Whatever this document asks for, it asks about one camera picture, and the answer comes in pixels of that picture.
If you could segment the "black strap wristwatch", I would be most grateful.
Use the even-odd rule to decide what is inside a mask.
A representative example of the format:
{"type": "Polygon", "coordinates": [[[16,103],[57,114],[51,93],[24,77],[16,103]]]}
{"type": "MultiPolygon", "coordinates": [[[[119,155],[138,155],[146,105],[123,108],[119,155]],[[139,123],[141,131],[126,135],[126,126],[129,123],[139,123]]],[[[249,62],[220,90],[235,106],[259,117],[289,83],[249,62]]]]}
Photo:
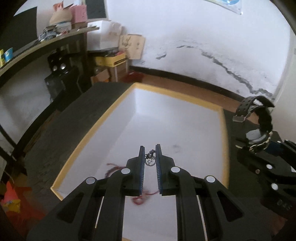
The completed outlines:
{"type": "Polygon", "coordinates": [[[265,96],[249,96],[240,102],[234,113],[234,138],[251,153],[263,151],[271,141],[273,124],[270,108],[274,108],[274,104],[265,96]],[[253,114],[257,117],[257,123],[254,128],[250,128],[246,122],[253,114]]]}

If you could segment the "white door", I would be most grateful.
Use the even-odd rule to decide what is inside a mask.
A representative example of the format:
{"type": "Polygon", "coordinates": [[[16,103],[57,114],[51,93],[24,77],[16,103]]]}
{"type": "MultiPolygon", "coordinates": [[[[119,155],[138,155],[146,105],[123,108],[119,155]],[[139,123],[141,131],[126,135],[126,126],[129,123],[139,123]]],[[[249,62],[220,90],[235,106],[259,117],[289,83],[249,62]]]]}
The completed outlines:
{"type": "Polygon", "coordinates": [[[287,64],[272,112],[273,127],[283,140],[295,142],[295,34],[290,34],[287,64]]]}

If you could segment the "yellow white storage box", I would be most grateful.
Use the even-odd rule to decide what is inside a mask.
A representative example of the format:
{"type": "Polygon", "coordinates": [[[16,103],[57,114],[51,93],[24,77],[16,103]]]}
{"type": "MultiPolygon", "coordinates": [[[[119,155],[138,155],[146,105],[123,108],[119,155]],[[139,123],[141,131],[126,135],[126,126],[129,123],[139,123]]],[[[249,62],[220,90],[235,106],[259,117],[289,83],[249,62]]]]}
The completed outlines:
{"type": "Polygon", "coordinates": [[[196,97],[136,83],[85,135],[51,186],[65,198],[88,177],[124,166],[140,146],[162,153],[191,175],[229,183],[228,137],[222,107],[196,97]]]}

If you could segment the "black computer tower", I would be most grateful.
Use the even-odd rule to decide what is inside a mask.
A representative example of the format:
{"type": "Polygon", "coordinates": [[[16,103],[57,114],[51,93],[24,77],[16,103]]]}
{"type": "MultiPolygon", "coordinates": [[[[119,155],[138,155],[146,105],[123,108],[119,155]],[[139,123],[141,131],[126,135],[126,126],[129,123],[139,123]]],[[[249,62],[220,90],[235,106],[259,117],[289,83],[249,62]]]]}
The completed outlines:
{"type": "Polygon", "coordinates": [[[79,69],[76,66],[64,74],[50,74],[46,77],[45,84],[50,94],[50,100],[56,99],[61,92],[64,92],[68,97],[79,97],[81,95],[80,88],[78,87],[79,77],[79,69]]]}

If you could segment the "brown cardboard box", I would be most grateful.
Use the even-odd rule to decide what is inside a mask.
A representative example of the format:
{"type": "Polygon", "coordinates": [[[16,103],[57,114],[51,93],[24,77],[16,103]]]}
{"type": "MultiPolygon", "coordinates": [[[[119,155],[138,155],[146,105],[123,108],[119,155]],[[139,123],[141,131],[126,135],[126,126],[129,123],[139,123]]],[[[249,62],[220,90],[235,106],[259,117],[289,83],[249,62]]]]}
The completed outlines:
{"type": "Polygon", "coordinates": [[[97,73],[95,76],[91,77],[91,83],[94,85],[95,83],[99,82],[109,82],[110,81],[110,75],[109,71],[107,69],[104,69],[103,71],[97,73]]]}

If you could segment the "red cloth on floor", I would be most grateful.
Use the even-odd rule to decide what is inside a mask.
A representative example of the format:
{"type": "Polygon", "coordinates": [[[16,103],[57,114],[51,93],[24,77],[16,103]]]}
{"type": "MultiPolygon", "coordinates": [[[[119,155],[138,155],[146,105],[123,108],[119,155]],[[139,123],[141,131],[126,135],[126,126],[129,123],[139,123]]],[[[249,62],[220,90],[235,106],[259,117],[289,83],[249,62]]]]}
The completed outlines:
{"type": "Polygon", "coordinates": [[[132,72],[129,72],[125,76],[123,82],[126,82],[126,83],[139,82],[139,83],[141,83],[143,78],[144,78],[143,73],[132,71],[132,72]]]}

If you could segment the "yellow cardboard box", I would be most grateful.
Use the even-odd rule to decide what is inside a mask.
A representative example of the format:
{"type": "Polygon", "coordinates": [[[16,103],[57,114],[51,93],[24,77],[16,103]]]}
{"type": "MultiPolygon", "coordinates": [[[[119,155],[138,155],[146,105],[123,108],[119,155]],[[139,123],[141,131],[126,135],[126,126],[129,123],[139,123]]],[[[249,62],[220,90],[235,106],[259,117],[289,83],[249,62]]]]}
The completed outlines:
{"type": "Polygon", "coordinates": [[[116,67],[126,62],[126,54],[124,52],[118,52],[114,55],[97,56],[94,58],[96,65],[106,67],[116,67]]]}

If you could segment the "black speaker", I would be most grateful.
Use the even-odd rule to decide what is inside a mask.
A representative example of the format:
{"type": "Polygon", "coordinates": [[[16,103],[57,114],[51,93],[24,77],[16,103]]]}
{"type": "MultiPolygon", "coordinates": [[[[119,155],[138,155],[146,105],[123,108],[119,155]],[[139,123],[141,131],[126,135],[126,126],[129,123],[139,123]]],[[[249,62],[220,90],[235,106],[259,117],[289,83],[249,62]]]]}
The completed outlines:
{"type": "Polygon", "coordinates": [[[70,58],[64,51],[56,51],[47,58],[49,68],[53,75],[66,74],[71,69],[70,58]]]}

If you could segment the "beige paper shopping bag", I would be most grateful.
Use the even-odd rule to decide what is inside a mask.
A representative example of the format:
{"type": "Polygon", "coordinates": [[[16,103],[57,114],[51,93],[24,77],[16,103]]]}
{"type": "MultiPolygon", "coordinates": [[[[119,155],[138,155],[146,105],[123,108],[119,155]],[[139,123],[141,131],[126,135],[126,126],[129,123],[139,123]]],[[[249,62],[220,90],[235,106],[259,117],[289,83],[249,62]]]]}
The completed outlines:
{"type": "Polygon", "coordinates": [[[129,60],[140,60],[144,49],[145,37],[142,35],[121,35],[119,50],[125,52],[129,60]]]}

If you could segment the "dark desk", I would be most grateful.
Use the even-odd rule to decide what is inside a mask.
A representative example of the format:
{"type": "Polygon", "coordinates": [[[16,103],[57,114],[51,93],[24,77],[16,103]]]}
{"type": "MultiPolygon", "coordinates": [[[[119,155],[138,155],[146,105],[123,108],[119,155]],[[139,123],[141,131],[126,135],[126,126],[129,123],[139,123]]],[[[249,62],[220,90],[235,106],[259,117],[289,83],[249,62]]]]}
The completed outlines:
{"type": "Polygon", "coordinates": [[[3,87],[16,73],[18,73],[31,62],[57,48],[75,42],[79,43],[79,54],[82,60],[83,71],[86,72],[88,64],[87,33],[95,30],[99,30],[99,27],[88,27],[73,30],[51,40],[41,42],[40,44],[37,44],[32,48],[22,52],[1,68],[1,87],[3,87]]]}

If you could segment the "yellow cup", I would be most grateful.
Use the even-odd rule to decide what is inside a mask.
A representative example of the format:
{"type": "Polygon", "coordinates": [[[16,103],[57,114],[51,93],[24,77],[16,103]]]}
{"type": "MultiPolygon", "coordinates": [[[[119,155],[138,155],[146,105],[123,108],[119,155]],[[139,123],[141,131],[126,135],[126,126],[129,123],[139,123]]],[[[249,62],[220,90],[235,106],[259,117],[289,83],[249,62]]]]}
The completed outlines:
{"type": "Polygon", "coordinates": [[[4,50],[1,49],[0,50],[0,68],[2,68],[6,63],[6,60],[5,60],[5,56],[4,56],[4,50]]]}

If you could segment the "blue cup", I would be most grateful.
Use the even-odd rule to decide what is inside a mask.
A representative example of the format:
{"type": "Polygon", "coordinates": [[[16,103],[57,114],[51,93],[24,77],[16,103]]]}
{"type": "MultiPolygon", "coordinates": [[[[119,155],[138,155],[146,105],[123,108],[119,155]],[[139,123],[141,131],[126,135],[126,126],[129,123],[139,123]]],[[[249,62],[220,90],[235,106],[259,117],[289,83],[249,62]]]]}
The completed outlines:
{"type": "Polygon", "coordinates": [[[10,48],[7,51],[5,51],[4,58],[5,58],[6,62],[9,62],[9,61],[12,60],[12,58],[13,58],[13,48],[10,48]]]}

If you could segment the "black flat monitor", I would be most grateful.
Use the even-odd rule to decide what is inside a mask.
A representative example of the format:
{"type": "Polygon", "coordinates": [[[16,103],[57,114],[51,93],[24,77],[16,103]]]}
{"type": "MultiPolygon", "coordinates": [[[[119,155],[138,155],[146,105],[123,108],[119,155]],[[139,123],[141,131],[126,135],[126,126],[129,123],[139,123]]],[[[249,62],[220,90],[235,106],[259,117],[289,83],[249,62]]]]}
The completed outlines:
{"type": "Polygon", "coordinates": [[[1,35],[1,49],[19,50],[37,39],[37,7],[27,9],[16,16],[1,35]]]}

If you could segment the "woven basket bag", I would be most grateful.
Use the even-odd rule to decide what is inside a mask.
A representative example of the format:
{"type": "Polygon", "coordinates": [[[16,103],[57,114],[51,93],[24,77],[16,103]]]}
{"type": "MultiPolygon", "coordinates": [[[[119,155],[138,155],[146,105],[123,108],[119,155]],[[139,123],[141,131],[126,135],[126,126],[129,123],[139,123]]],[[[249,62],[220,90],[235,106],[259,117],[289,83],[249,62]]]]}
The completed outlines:
{"type": "Polygon", "coordinates": [[[64,2],[59,2],[53,5],[53,15],[49,20],[49,25],[53,26],[62,22],[70,22],[72,20],[72,13],[69,8],[64,8],[64,2]]]}

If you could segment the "pink box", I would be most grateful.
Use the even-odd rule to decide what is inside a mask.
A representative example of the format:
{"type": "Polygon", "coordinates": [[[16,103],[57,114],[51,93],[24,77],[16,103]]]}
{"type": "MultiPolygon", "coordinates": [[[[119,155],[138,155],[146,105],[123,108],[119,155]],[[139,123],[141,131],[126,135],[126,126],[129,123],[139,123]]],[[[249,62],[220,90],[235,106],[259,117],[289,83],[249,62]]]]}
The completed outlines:
{"type": "Polygon", "coordinates": [[[86,5],[75,5],[69,8],[72,14],[72,24],[83,23],[87,21],[87,6],[86,5]]]}

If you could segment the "white framed monitor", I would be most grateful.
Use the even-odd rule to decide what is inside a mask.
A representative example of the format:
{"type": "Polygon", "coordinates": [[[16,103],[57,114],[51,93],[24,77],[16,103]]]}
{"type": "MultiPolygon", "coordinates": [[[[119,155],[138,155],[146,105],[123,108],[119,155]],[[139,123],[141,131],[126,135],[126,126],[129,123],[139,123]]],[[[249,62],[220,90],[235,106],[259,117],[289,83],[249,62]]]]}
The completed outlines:
{"type": "Polygon", "coordinates": [[[105,0],[82,0],[86,5],[88,19],[106,19],[107,10],[105,0]]]}

